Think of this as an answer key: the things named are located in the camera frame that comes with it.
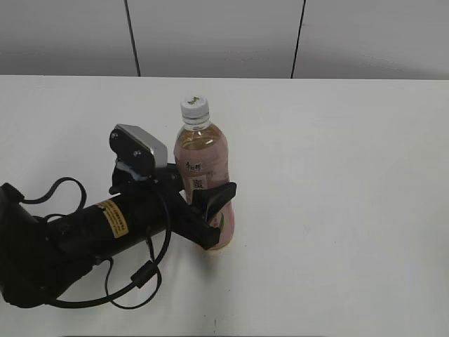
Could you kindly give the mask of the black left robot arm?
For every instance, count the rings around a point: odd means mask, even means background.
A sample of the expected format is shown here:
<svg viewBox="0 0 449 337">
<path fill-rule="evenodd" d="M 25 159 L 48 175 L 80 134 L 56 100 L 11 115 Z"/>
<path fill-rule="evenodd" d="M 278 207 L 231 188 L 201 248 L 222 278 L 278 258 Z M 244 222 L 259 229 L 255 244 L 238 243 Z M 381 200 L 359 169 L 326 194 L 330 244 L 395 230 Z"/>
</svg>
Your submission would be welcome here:
<svg viewBox="0 0 449 337">
<path fill-rule="evenodd" d="M 181 196 L 184 183 L 174 164 L 154 177 L 137 177 L 114 169 L 111 197 L 87 206 L 86 192 L 70 214 L 33 216 L 29 200 L 9 183 L 1 186 L 1 295 L 19 308 L 51 305 L 92 308 L 116 300 L 149 280 L 161 282 L 160 263 L 170 239 L 178 234 L 205 250 L 220 240 L 213 218 L 236 194 L 236 184 L 195 190 L 191 202 Z M 165 234 L 159 252 L 132 274 L 122 289 L 93 300 L 69 302 L 61 295 L 96 265 L 112 261 L 130 247 Z"/>
</svg>

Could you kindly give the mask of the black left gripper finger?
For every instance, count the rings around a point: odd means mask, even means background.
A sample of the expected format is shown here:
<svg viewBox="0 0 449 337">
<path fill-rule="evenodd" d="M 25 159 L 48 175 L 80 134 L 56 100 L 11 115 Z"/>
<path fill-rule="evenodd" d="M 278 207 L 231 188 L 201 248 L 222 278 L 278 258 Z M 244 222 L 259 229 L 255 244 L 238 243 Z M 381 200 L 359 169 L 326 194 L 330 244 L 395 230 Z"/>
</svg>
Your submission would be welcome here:
<svg viewBox="0 0 449 337">
<path fill-rule="evenodd" d="M 207 190 L 194 190 L 191 207 L 201 215 L 205 223 L 210 224 L 219 211 L 235 197 L 236 189 L 236 183 L 228 182 Z"/>
<path fill-rule="evenodd" d="M 166 173 L 168 181 L 176 191 L 182 191 L 182 176 L 178 171 L 176 164 L 167 164 Z"/>
</svg>

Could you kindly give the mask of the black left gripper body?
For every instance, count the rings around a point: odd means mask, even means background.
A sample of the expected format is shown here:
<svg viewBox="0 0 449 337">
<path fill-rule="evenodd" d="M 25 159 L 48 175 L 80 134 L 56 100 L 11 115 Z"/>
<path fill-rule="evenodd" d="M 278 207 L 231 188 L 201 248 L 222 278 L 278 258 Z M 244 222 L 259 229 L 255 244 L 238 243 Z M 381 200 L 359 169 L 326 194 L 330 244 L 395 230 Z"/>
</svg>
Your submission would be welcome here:
<svg viewBox="0 0 449 337">
<path fill-rule="evenodd" d="M 150 199 L 155 197 L 161 204 L 166 219 L 163 225 L 167 232 L 174 232 L 191 242 L 198 244 L 205 250 L 213 248 L 220 240 L 220 229 L 205 223 L 201 215 L 197 214 L 191 204 L 188 204 L 168 181 L 166 168 L 157 171 L 153 176 L 144 180 L 134 180 L 129 173 L 114 167 L 110 194 L 119 193 L 130 200 L 133 210 L 142 205 L 142 213 L 154 215 L 158 209 Z"/>
</svg>

